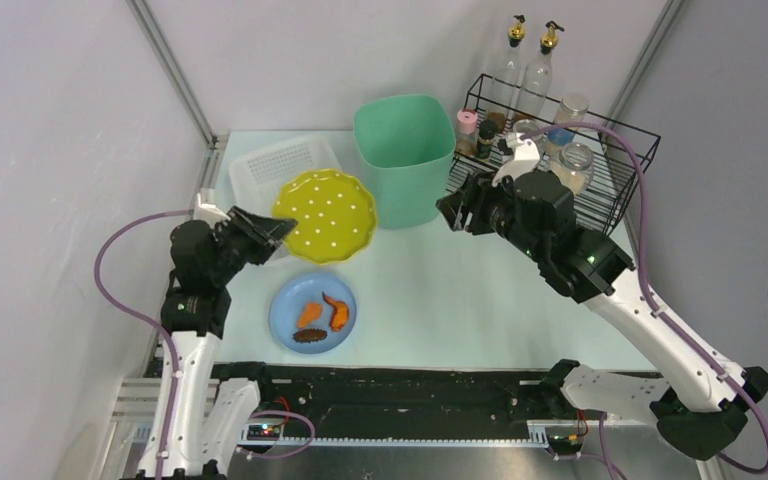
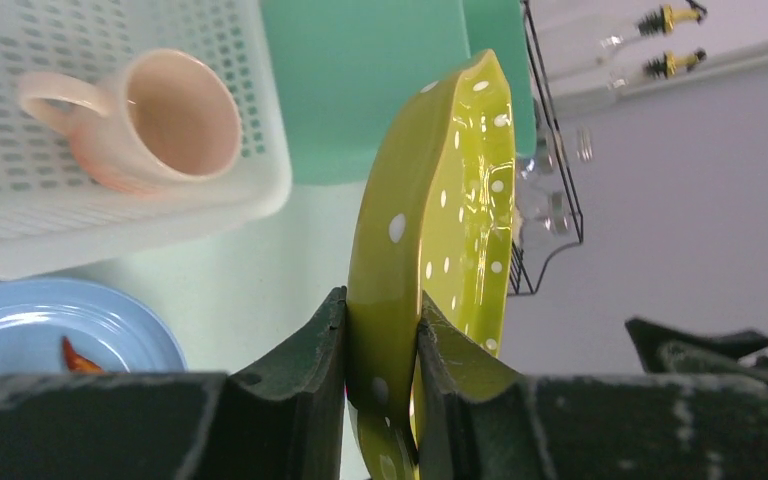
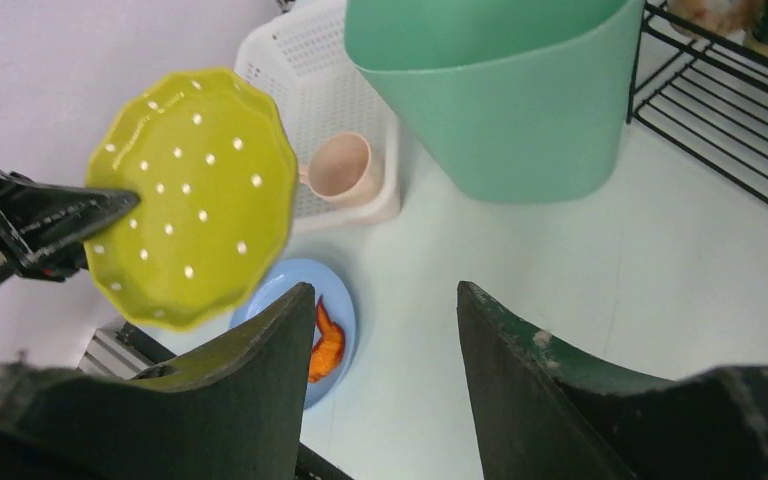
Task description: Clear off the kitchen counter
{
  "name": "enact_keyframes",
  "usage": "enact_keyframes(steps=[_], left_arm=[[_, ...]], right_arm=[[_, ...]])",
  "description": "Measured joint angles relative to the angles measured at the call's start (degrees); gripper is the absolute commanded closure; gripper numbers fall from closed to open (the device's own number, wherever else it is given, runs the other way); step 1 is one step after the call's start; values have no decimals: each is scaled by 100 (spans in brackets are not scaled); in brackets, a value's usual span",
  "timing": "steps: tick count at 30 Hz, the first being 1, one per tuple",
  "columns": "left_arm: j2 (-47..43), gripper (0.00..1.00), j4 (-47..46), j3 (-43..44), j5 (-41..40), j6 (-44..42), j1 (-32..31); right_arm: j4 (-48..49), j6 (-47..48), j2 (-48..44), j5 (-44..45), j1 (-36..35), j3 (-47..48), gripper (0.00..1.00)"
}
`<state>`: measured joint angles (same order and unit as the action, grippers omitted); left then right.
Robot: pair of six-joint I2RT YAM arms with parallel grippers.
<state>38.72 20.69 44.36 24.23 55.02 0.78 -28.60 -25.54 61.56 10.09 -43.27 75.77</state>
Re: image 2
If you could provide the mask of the glass jar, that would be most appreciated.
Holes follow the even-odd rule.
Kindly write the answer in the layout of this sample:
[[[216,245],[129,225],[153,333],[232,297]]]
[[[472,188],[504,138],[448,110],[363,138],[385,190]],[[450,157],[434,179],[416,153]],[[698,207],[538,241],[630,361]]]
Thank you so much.
[[[560,171],[561,161],[557,151],[572,154],[582,163],[591,162],[594,158],[591,130],[579,127],[575,131],[563,130],[560,133],[560,144],[557,146],[556,136],[547,128],[539,128],[536,134],[535,150],[530,155],[517,154],[516,172],[521,180],[534,182],[541,176],[552,176]]]
[[[518,246],[536,252],[567,240],[575,230],[572,213],[562,191],[526,188],[516,201],[519,215]]]

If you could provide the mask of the glass oil bottle gold spout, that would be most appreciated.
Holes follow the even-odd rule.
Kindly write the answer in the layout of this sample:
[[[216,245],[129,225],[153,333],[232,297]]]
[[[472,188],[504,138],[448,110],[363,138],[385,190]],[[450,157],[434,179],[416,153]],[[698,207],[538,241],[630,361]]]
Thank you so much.
[[[602,67],[625,47],[668,36],[681,23],[700,24],[707,16],[708,9],[697,1],[684,6],[662,3],[627,18],[599,10],[556,26],[539,27],[537,40],[547,77],[557,80]]]

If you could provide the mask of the green scalloped plate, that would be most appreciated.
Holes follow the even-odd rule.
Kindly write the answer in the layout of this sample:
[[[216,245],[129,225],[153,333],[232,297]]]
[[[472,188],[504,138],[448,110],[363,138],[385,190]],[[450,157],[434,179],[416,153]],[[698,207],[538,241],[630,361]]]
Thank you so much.
[[[484,50],[402,107],[366,183],[347,281],[347,397],[375,479],[418,475],[422,303],[490,353],[504,324],[515,212],[511,93]]]

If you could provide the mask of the green plastic waste bin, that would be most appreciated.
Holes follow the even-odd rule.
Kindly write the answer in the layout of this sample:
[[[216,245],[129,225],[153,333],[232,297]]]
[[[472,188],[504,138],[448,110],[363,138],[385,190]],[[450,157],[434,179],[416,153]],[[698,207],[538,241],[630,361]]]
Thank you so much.
[[[295,183],[364,180],[404,103],[486,49],[510,86],[516,149],[533,152],[519,2],[265,1],[261,13]]]

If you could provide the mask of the blue round plate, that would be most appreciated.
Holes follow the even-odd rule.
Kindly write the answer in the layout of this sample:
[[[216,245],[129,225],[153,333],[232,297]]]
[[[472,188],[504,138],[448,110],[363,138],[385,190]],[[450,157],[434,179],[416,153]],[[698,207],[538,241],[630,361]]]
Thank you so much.
[[[58,277],[0,282],[0,375],[66,372],[64,340],[106,372],[187,368],[166,323],[124,292]]]

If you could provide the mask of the pink ceramic mug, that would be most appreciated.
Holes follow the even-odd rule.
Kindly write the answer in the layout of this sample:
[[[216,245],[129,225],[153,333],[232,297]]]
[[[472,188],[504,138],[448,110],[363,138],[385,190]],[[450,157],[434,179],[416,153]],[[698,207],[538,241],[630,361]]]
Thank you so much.
[[[174,49],[146,51],[92,84],[55,72],[26,72],[20,108],[62,135],[99,184],[148,193],[221,177],[236,164],[243,127],[218,75]]]

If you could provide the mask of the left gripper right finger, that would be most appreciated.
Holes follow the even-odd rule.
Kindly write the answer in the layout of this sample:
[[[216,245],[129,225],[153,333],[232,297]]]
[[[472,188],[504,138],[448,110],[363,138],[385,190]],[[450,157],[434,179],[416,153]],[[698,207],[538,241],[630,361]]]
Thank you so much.
[[[768,387],[741,375],[526,375],[425,299],[424,479],[768,479]]]

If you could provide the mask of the white plastic perforated basket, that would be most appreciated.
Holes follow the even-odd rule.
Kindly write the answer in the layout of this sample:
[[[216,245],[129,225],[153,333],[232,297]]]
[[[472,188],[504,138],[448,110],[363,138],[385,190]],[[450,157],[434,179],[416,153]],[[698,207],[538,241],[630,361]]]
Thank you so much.
[[[95,82],[155,48],[185,51],[225,82],[243,123],[242,156],[208,183],[118,193],[19,108],[16,81],[54,71]],[[0,280],[235,229],[277,212],[291,179],[259,2],[0,1]]]

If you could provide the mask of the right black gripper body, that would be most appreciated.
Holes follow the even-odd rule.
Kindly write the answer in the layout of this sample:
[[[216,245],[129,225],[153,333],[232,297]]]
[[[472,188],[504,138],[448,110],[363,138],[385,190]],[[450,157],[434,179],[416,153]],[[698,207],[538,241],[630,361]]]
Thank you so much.
[[[647,373],[741,375],[768,387],[768,336],[760,331],[704,336],[639,317],[625,328]]]

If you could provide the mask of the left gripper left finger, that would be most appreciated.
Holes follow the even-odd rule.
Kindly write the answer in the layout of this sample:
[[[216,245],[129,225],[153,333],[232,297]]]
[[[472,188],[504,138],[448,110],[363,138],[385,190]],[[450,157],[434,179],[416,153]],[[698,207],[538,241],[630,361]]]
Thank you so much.
[[[346,291],[234,373],[0,376],[0,479],[336,479]]]

